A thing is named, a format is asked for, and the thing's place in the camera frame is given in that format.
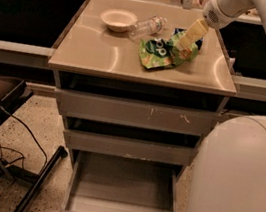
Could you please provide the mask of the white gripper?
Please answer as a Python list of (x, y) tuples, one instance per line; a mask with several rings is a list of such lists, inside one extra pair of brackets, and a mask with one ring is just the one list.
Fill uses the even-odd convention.
[(222, 29), (253, 8), (255, 6), (252, 0), (208, 0), (203, 7), (202, 14), (204, 19), (196, 20), (186, 30), (178, 40), (177, 49), (184, 50), (188, 48), (206, 36), (209, 27)]

